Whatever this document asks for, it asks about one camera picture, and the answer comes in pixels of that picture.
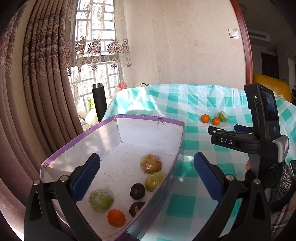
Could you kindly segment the black gloved right hand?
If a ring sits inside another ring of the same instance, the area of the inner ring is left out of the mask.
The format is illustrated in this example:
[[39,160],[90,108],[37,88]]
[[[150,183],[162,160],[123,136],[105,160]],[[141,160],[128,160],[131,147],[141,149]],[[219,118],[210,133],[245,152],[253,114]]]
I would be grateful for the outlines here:
[[261,176],[257,177],[251,169],[250,161],[246,164],[245,180],[247,190],[241,202],[239,211],[244,214],[249,210],[255,216],[263,217],[266,210],[270,215],[286,210],[295,193],[295,180],[285,161],[277,166],[261,167]]

